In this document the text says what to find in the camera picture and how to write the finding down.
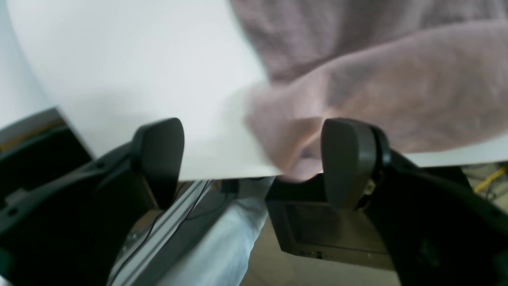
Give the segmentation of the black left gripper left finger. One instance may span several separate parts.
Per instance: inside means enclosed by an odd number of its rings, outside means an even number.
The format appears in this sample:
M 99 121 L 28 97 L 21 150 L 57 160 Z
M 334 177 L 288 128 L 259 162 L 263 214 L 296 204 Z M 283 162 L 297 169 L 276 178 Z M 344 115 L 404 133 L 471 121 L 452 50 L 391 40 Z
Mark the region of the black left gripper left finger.
M 134 224 L 175 199 L 185 133 L 177 118 L 1 210 L 1 279 L 15 286 L 104 286 Z

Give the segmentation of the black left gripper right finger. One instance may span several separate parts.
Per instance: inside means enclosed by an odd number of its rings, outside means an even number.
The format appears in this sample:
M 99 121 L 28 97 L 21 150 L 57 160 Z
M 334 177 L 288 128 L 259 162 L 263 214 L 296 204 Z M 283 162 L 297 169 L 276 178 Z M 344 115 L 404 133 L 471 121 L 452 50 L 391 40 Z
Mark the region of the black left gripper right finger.
M 401 285 L 506 286 L 502 210 L 413 164 L 367 123 L 326 119 L 321 158 L 328 203 L 365 213 Z

